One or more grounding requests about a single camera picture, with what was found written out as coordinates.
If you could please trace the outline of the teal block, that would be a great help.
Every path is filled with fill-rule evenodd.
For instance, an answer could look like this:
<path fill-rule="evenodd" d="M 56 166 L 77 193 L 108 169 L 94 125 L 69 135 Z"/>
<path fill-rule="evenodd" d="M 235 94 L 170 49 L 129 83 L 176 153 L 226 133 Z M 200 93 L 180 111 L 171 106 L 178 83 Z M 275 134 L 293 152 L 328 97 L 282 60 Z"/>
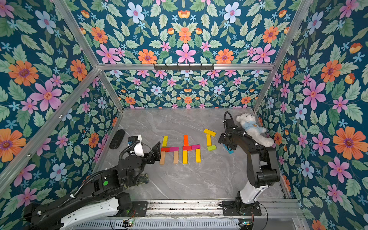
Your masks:
<path fill-rule="evenodd" d="M 225 150 L 229 153 L 229 154 L 232 154 L 232 153 L 234 153 L 234 151 L 233 150 L 231 150 L 231 149 L 228 149 L 227 147 L 225 147 Z"/>

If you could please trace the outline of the light green block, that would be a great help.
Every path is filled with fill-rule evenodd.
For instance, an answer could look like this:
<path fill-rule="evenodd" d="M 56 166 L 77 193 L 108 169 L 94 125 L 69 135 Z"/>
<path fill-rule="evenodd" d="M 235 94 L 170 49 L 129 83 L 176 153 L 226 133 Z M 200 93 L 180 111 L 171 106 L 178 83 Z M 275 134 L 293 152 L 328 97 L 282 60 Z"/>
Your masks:
<path fill-rule="evenodd" d="M 214 151 L 217 149 L 216 145 L 207 146 L 208 151 Z"/>

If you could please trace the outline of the small red block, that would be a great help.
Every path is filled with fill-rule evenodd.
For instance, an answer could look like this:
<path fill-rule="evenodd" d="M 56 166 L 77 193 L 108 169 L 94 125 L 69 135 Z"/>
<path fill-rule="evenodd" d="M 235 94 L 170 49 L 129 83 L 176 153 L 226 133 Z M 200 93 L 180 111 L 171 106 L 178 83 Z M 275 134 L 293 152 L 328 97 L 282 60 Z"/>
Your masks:
<path fill-rule="evenodd" d="M 170 148 L 169 147 L 162 147 L 161 152 L 170 152 Z"/>

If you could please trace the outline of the long yellow block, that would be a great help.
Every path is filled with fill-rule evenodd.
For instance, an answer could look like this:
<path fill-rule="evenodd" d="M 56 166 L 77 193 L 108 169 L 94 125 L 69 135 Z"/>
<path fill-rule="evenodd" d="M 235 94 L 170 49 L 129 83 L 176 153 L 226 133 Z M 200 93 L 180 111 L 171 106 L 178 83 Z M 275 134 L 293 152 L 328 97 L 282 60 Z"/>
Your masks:
<path fill-rule="evenodd" d="M 167 147 L 167 143 L 168 143 L 168 136 L 164 136 L 162 147 Z"/>

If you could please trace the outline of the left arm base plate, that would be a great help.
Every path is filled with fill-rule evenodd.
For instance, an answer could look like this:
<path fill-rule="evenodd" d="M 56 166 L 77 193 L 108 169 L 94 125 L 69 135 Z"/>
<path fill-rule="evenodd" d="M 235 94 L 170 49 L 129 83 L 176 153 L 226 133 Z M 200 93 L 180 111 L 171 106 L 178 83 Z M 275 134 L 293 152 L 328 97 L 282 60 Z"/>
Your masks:
<path fill-rule="evenodd" d="M 129 218 L 145 217 L 147 209 L 147 201 L 132 201 L 126 216 Z"/>

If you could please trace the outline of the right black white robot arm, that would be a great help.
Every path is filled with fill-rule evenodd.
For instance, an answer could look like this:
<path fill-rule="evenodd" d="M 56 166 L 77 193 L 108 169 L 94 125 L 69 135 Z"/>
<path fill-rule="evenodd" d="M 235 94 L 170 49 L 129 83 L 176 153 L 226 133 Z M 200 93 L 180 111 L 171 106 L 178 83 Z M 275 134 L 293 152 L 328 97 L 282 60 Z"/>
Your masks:
<path fill-rule="evenodd" d="M 223 201 L 219 204 L 224 216 L 260 216 L 259 196 L 281 179 L 277 163 L 274 141 L 263 136 L 264 127 L 259 127 L 251 114 L 243 114 L 233 119 L 224 114 L 224 132 L 218 142 L 228 150 L 241 148 L 247 156 L 246 175 L 248 181 L 237 193 L 233 202 Z"/>

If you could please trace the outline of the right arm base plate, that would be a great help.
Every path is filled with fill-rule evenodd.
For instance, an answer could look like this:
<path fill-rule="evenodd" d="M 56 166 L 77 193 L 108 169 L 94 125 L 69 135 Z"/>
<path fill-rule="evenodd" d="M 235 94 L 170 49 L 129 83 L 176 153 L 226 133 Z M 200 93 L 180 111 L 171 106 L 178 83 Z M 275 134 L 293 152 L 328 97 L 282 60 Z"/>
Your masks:
<path fill-rule="evenodd" d="M 243 204 L 241 201 L 222 201 L 218 205 L 222 208 L 224 216 L 249 216 L 258 217 L 262 215 L 259 202 Z"/>

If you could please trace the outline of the natural wood block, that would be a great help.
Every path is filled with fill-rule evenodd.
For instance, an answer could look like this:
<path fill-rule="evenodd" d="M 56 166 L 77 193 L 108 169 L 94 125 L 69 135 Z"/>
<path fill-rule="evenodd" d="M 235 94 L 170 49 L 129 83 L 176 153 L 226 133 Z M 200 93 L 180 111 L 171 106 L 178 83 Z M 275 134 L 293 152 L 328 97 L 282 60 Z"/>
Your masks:
<path fill-rule="evenodd" d="M 164 165 L 165 164 L 165 156 L 166 156 L 166 152 L 162 151 L 161 152 L 160 165 Z"/>
<path fill-rule="evenodd" d="M 179 162 L 179 151 L 176 150 L 173 152 L 173 164 L 178 164 Z"/>

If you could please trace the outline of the orange block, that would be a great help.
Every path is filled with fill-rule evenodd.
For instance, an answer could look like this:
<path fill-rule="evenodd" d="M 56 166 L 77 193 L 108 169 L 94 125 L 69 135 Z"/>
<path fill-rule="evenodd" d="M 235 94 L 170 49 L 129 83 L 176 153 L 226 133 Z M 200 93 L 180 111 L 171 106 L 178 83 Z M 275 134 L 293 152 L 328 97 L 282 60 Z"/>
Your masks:
<path fill-rule="evenodd" d="M 189 146 L 188 135 L 184 135 L 184 146 Z"/>

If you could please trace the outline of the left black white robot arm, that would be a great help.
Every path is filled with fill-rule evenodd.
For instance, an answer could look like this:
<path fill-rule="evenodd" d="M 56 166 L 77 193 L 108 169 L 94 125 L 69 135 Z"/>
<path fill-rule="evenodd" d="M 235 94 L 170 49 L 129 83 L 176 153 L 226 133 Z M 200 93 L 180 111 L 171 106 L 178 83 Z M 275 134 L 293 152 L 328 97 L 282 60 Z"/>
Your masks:
<path fill-rule="evenodd" d="M 97 171 L 76 191 L 45 205 L 31 204 L 25 208 L 26 230 L 70 230 L 78 224 L 98 217 L 116 214 L 133 216 L 133 204 L 127 189 L 146 181 L 147 164 L 161 159 L 161 143 L 149 152 L 137 154 L 134 148 L 142 141 L 137 136 L 120 153 L 116 166 Z"/>

